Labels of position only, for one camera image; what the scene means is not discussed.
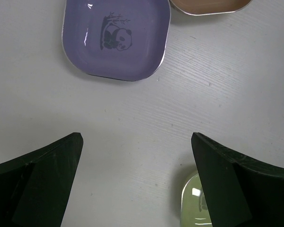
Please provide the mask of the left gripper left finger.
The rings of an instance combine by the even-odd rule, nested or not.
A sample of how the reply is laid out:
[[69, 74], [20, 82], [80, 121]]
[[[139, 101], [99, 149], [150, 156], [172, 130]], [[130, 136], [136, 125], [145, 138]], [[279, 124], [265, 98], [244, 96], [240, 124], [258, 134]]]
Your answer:
[[0, 227], [59, 227], [83, 148], [74, 132], [0, 164]]

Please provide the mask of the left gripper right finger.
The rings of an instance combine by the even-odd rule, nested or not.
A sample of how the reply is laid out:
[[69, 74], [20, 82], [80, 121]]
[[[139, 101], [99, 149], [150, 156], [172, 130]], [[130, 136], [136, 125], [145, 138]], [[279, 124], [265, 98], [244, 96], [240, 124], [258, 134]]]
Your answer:
[[191, 144], [214, 227], [284, 227], [284, 168], [199, 132]]

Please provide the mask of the brown square panda plate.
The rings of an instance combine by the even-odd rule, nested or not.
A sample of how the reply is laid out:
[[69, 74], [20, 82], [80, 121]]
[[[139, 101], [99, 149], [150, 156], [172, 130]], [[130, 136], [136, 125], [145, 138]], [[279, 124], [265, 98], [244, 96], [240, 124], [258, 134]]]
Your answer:
[[170, 0], [173, 8], [191, 16], [233, 13], [251, 2], [252, 0]]

